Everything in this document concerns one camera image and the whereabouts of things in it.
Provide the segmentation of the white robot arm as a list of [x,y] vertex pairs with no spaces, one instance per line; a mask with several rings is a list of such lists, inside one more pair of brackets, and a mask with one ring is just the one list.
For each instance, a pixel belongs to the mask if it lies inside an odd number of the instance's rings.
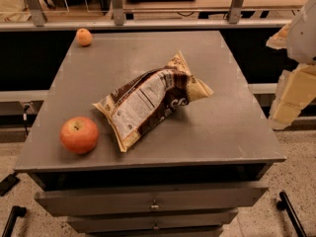
[[293,71],[283,70],[276,85],[276,98],[269,112],[274,130],[290,126],[316,99],[316,0],[307,0],[293,20],[268,39],[266,46],[285,49],[298,63]]

